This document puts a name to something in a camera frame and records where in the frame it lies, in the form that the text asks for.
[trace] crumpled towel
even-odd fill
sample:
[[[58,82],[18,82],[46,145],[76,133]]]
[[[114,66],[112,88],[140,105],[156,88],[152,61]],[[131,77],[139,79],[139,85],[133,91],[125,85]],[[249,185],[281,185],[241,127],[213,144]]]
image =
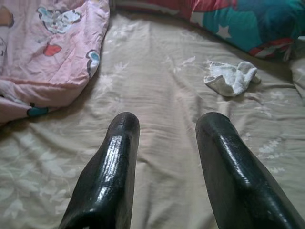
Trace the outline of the crumpled towel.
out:
[[[237,67],[210,62],[211,74],[204,77],[204,83],[223,96],[234,97],[243,93],[250,82],[260,83],[256,72],[257,68],[250,62],[240,62]]]

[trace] pink comforter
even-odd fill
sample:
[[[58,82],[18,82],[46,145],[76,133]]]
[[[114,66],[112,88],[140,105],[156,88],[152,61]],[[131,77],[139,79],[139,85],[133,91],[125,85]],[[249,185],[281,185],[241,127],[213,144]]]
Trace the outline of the pink comforter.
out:
[[[0,125],[68,106],[100,62],[108,0],[0,0]]]

